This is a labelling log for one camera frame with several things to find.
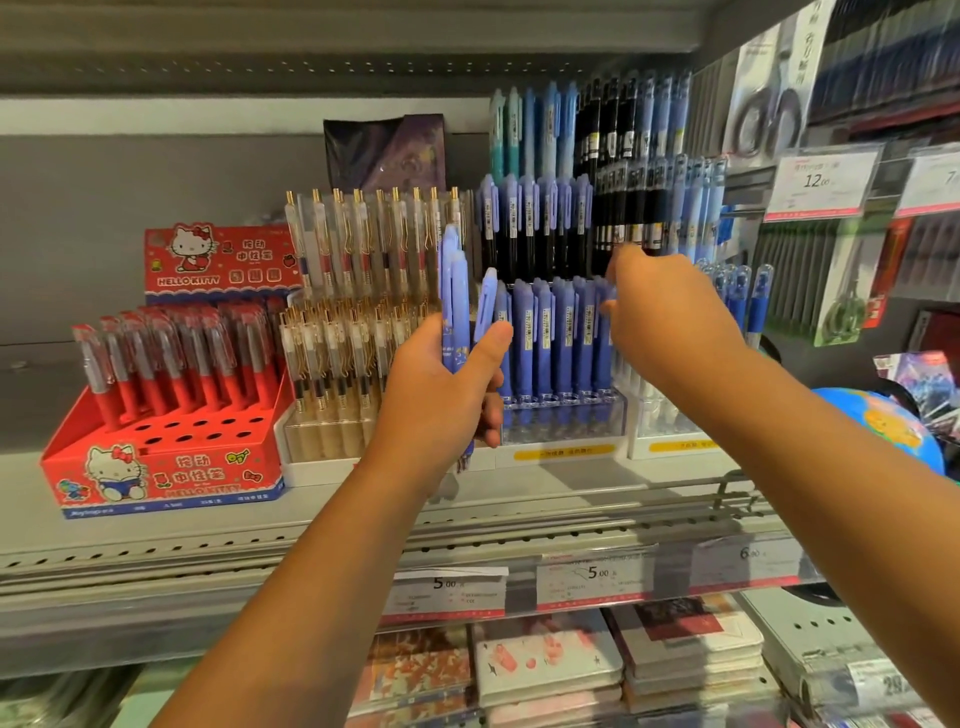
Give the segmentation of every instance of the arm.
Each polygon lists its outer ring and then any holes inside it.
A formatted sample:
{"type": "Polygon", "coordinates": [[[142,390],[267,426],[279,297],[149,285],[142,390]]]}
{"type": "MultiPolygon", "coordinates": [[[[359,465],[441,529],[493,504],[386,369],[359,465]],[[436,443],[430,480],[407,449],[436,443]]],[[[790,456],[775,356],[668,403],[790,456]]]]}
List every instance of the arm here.
{"type": "Polygon", "coordinates": [[[510,325],[456,375],[440,338],[432,316],[399,349],[366,454],[155,728],[343,725],[417,514],[475,433],[499,444],[510,325]]]}
{"type": "Polygon", "coordinates": [[[748,349],[707,277],[636,246],[616,346],[733,457],[946,725],[960,725],[960,487],[748,349]]]}

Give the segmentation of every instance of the hello kitty character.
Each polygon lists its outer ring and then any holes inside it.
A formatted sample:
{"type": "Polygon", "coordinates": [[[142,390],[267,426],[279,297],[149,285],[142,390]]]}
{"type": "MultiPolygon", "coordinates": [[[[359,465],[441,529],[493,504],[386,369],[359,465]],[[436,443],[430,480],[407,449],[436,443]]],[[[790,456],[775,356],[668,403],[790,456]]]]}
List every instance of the hello kitty character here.
{"type": "Polygon", "coordinates": [[[170,252],[180,256],[178,273],[205,271],[210,266],[210,256],[213,255],[216,245],[211,226],[177,225],[174,228],[174,239],[170,241],[170,252]]]}
{"type": "Polygon", "coordinates": [[[107,500],[142,500],[147,496],[147,469],[137,462],[133,445],[90,448],[86,455],[86,474],[107,500]]]}

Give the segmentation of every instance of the dark purple package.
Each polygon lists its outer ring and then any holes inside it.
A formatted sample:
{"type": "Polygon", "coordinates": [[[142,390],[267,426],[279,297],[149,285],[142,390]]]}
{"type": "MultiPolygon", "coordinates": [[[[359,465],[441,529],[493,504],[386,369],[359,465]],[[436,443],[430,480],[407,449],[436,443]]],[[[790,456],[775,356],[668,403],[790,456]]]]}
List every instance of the dark purple package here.
{"type": "Polygon", "coordinates": [[[382,121],[324,121],[330,186],[372,191],[446,189],[444,117],[411,114],[382,121]]]}

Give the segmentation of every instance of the stack of notebooks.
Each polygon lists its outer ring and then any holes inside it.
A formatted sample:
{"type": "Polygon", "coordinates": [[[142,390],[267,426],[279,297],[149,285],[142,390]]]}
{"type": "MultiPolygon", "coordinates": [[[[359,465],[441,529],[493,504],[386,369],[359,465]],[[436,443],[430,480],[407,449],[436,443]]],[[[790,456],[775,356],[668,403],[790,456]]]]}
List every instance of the stack of notebooks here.
{"type": "Polygon", "coordinates": [[[608,615],[633,714],[734,702],[766,674],[763,636],[729,595],[625,604],[608,615]]]}
{"type": "Polygon", "coordinates": [[[376,635],[347,728],[459,724],[474,715],[464,626],[376,635]]]}
{"type": "Polygon", "coordinates": [[[473,626],[478,703],[494,728],[589,723],[622,713],[623,659],[600,610],[473,626]]]}

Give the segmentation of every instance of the yellow label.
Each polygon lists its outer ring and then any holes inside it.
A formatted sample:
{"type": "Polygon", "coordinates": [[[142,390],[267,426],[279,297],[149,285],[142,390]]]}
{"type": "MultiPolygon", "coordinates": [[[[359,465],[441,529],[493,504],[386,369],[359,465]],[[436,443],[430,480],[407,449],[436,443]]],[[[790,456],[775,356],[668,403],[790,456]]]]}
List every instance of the yellow label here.
{"type": "Polygon", "coordinates": [[[651,452],[680,452],[692,449],[713,449],[717,444],[712,440],[677,440],[672,443],[653,443],[651,452]]]}
{"type": "Polygon", "coordinates": [[[573,445],[569,448],[524,449],[514,453],[515,460],[559,460],[564,457],[609,455],[616,450],[613,443],[600,445],[573,445]]]}

